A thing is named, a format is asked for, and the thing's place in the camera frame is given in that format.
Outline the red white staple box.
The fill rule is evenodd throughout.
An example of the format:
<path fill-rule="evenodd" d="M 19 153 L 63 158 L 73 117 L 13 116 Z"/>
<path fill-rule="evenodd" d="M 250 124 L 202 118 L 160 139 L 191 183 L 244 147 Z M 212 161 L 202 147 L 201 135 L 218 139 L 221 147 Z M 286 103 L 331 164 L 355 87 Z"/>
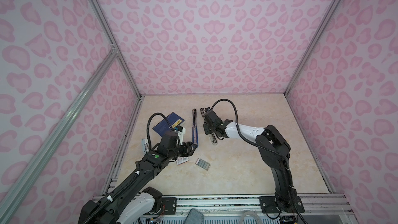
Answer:
<path fill-rule="evenodd" d="M 179 166 L 189 161 L 188 157 L 180 157 L 176 160 L 176 164 Z"/>

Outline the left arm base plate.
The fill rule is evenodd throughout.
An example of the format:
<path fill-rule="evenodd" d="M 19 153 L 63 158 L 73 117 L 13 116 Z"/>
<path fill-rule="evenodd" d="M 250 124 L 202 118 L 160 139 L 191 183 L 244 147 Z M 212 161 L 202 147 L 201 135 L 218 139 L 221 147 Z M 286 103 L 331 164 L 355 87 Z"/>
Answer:
<path fill-rule="evenodd" d="M 177 207 L 177 198 L 175 197 L 162 197 L 155 200 L 155 215 L 175 215 Z"/>

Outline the staple tray with staples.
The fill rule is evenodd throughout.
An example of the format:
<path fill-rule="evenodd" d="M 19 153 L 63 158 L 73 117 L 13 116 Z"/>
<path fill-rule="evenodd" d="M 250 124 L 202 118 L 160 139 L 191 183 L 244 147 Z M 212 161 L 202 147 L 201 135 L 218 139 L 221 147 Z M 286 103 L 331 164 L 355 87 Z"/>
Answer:
<path fill-rule="evenodd" d="M 198 167 L 200 167 L 200 168 L 202 168 L 202 169 L 204 169 L 206 171 L 208 171 L 209 168 L 210 168 L 210 163 L 208 163 L 207 161 L 205 161 L 205 160 L 203 160 L 201 158 L 198 158 L 197 161 L 195 162 L 195 164 Z"/>

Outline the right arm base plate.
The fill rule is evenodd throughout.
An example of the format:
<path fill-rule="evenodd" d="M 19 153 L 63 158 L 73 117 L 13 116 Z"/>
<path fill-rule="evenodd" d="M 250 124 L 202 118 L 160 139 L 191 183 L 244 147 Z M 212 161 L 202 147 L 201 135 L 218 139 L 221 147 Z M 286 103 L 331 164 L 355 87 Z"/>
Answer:
<path fill-rule="evenodd" d="M 299 196 L 293 197 L 290 201 L 276 196 L 260 196 L 259 202 L 263 214 L 302 214 L 305 212 L 304 204 Z"/>

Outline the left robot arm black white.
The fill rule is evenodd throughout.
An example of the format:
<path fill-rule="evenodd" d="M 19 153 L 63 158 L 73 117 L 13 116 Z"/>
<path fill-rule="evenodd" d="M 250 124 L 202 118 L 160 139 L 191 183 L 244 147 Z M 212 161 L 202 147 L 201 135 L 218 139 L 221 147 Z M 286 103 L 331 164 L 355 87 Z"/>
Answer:
<path fill-rule="evenodd" d="M 90 200 L 83 206 L 78 223 L 116 224 L 127 205 L 170 161 L 192 156 L 197 147 L 193 142 L 181 143 L 177 132 L 167 131 L 160 143 L 135 163 L 136 169 L 118 187 L 98 202 Z"/>

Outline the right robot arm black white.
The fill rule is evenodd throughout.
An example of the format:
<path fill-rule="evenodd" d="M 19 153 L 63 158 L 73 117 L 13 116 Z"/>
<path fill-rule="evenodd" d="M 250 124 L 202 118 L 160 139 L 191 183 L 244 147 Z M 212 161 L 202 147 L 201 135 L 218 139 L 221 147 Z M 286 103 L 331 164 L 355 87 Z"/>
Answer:
<path fill-rule="evenodd" d="M 238 124 L 233 120 L 222 120 L 209 107 L 201 109 L 204 131 L 219 139 L 241 139 L 259 149 L 263 162 L 271 168 L 275 184 L 273 196 L 259 198 L 262 213 L 304 213 L 301 198 L 293 186 L 289 165 L 291 147 L 273 125 L 265 128 Z"/>

